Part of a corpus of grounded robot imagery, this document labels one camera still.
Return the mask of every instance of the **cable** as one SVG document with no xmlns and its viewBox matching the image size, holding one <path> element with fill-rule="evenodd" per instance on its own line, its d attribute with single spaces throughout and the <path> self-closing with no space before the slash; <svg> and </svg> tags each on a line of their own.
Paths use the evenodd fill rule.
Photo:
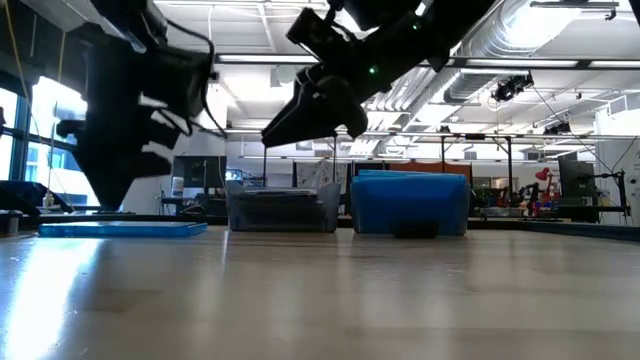
<svg viewBox="0 0 640 360">
<path fill-rule="evenodd" d="M 167 19 L 167 23 L 171 26 L 173 26 L 174 28 L 184 32 L 185 34 L 189 34 L 195 38 L 198 38 L 200 40 L 203 40 L 207 43 L 207 46 L 209 46 L 209 71 L 211 69 L 213 69 L 213 55 L 214 55 L 214 51 L 215 48 L 213 46 L 213 42 L 211 40 L 209 40 L 209 38 L 207 38 L 206 36 L 203 36 L 193 30 L 189 30 L 185 27 L 183 27 L 182 25 L 177 24 L 176 22 Z M 207 104 L 207 89 L 209 87 L 208 82 L 204 82 L 204 84 L 202 85 L 202 90 L 200 92 L 200 95 L 202 97 L 202 105 L 204 107 L 204 110 L 206 111 L 207 115 L 211 118 L 211 121 L 213 121 L 213 123 L 216 125 L 216 127 L 218 128 L 218 130 L 220 131 L 220 133 L 222 134 L 222 136 L 227 139 L 228 135 L 227 132 L 224 131 L 224 129 L 222 128 L 222 126 L 220 126 L 220 124 L 218 124 L 218 122 L 216 121 L 216 119 L 213 117 L 213 114 L 211 114 L 211 109 L 209 109 L 209 104 Z"/>
<path fill-rule="evenodd" d="M 535 86 L 531 86 L 531 88 L 536 92 L 536 94 L 538 94 L 538 96 L 540 97 L 540 100 L 542 100 L 542 102 L 547 106 L 547 108 L 549 108 L 549 111 L 551 111 L 551 113 L 553 114 L 553 116 L 556 117 L 556 119 L 558 119 L 558 121 L 560 122 L 564 122 L 563 119 L 560 118 L 560 116 L 558 116 L 558 113 L 555 112 L 555 110 L 553 110 L 553 108 L 549 105 L 549 103 L 547 102 L 547 100 L 545 100 L 545 98 L 540 95 L 540 92 L 538 92 L 538 89 L 536 89 Z M 611 168 L 609 168 L 607 166 L 607 164 L 604 163 L 604 161 L 602 161 L 602 159 L 600 159 L 595 152 L 593 152 L 584 142 L 582 142 L 582 140 L 580 140 L 580 137 L 578 137 L 576 134 L 573 133 L 573 131 L 569 131 L 571 133 L 571 135 L 573 135 L 574 138 L 576 138 L 576 140 L 578 140 L 578 142 L 580 143 L 580 145 L 584 146 L 585 149 L 587 149 L 591 155 L 593 155 L 594 158 L 596 158 L 596 160 L 598 160 L 598 162 L 600 164 L 602 164 L 602 166 L 604 166 L 607 170 L 609 170 L 610 173 L 613 173 L 613 170 L 611 170 Z"/>
<path fill-rule="evenodd" d="M 27 105 L 29 106 L 29 114 L 31 115 L 31 118 L 33 120 L 33 125 L 36 129 L 36 134 L 38 136 L 38 140 L 40 141 L 41 144 L 46 144 L 46 142 L 43 141 L 42 136 L 40 135 L 40 129 L 38 128 L 38 122 L 36 121 L 35 116 L 33 116 L 33 106 L 31 106 L 31 98 L 29 97 L 29 91 L 27 90 L 27 83 L 24 79 L 24 72 L 22 71 L 22 63 L 20 62 L 20 54 L 18 52 L 18 44 L 16 41 L 16 35 L 13 31 L 13 21 L 11 19 L 11 11 L 9 9 L 9 2 L 5 2 L 4 3 L 4 8 L 5 8 L 5 13 L 7 15 L 7 27 L 9 28 L 9 36 L 11 38 L 11 46 L 13 48 L 13 55 L 14 58 L 16 60 L 16 67 L 18 68 L 18 75 L 20 75 L 20 83 L 22 85 L 22 91 L 24 92 L 24 98 L 27 100 Z M 63 37 L 62 37 L 62 41 L 61 41 L 61 48 L 60 48 L 60 64 L 58 65 L 58 76 L 61 77 L 62 74 L 62 60 L 64 59 L 64 43 L 65 43 L 65 38 L 66 35 L 63 32 Z M 49 164 L 51 164 L 51 155 L 47 155 L 47 157 L 49 158 Z M 56 178 L 56 181 L 58 182 L 58 185 L 60 185 L 60 188 L 62 188 L 62 192 L 63 194 L 66 196 L 67 201 L 69 202 L 69 207 L 71 208 L 72 212 L 75 212 L 75 208 L 73 207 L 73 203 L 71 202 L 71 199 L 69 198 L 69 194 L 67 193 L 67 191 L 64 188 L 64 185 L 62 185 L 62 182 L 60 181 L 60 178 L 58 177 L 58 174 L 56 173 L 55 169 L 52 169 L 52 167 L 49 167 L 49 171 L 53 171 L 53 176 Z"/>
</svg>

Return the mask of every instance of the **blue mat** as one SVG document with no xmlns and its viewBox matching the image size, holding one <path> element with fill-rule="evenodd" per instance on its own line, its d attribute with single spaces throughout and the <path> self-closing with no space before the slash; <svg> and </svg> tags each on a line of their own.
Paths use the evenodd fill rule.
<svg viewBox="0 0 640 360">
<path fill-rule="evenodd" d="M 42 224 L 42 237 L 188 237 L 207 231 L 204 223 L 96 221 Z"/>
</svg>

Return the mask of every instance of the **blue bin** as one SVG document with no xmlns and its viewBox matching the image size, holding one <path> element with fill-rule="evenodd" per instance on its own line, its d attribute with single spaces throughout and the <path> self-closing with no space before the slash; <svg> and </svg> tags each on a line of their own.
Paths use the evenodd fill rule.
<svg viewBox="0 0 640 360">
<path fill-rule="evenodd" d="M 361 234 L 390 234 L 394 224 L 437 221 L 439 235 L 462 236 L 469 192 L 464 175 L 361 171 L 351 184 L 353 225 Z"/>
</svg>

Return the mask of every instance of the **computer screen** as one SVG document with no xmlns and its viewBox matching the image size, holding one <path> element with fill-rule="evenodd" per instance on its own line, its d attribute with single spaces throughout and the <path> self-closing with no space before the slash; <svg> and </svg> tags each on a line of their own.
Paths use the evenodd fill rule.
<svg viewBox="0 0 640 360">
<path fill-rule="evenodd" d="M 184 178 L 185 188 L 223 188 L 226 171 L 226 156 L 176 156 L 173 159 L 173 176 Z"/>
<path fill-rule="evenodd" d="M 593 165 L 575 160 L 559 160 L 562 196 L 572 198 L 598 196 Z"/>
</svg>

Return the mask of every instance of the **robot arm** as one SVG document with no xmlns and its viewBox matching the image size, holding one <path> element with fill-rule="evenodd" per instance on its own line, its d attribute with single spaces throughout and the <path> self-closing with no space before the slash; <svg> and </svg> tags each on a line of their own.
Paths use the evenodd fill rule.
<svg viewBox="0 0 640 360">
<path fill-rule="evenodd" d="M 389 91 L 393 81 L 424 60 L 440 71 L 450 49 L 494 0 L 435 0 L 422 16 L 415 14 L 420 0 L 329 3 L 327 18 L 304 9 L 287 34 L 320 62 L 298 73 L 294 99 L 262 132 L 267 147 L 333 137 L 342 124 L 352 137 L 361 135 L 367 117 L 360 104 Z M 343 8 L 362 30 L 378 29 L 362 40 L 345 40 L 333 29 L 335 11 Z"/>
</svg>

